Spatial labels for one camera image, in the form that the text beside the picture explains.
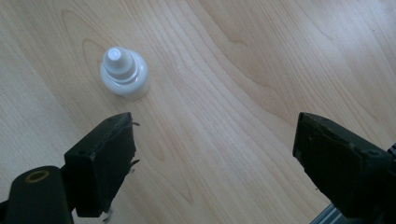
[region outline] wood grain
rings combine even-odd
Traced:
[[[329,201],[291,155],[298,113],[392,145],[395,22],[389,0],[0,0],[0,201],[131,111],[141,162],[110,223],[308,223]],[[111,46],[147,60],[143,99],[101,83]]]

